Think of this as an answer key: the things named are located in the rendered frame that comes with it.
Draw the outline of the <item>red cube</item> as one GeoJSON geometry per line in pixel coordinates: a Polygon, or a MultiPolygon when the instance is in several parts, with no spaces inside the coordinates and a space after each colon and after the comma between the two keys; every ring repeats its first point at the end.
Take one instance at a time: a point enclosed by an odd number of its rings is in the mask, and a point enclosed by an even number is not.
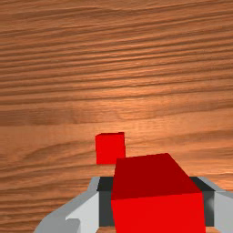
{"type": "Polygon", "coordinates": [[[112,165],[126,156],[125,133],[101,133],[95,136],[96,163],[112,165]]]}
{"type": "Polygon", "coordinates": [[[206,233],[202,192],[168,153],[118,159],[111,207],[116,233],[206,233]]]}

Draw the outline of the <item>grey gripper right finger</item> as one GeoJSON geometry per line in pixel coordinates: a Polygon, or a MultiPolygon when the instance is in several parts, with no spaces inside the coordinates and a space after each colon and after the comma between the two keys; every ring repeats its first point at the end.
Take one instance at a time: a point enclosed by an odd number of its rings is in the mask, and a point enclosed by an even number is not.
{"type": "Polygon", "coordinates": [[[202,191],[206,226],[220,233],[233,233],[233,192],[220,188],[206,177],[190,179],[202,191]]]}

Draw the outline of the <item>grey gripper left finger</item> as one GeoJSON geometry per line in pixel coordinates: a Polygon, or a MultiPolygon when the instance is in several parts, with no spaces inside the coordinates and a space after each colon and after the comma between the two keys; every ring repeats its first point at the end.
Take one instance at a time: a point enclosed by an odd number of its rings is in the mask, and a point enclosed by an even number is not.
{"type": "Polygon", "coordinates": [[[44,217],[34,233],[96,233],[115,225],[112,177],[93,177],[85,192],[44,217]]]}

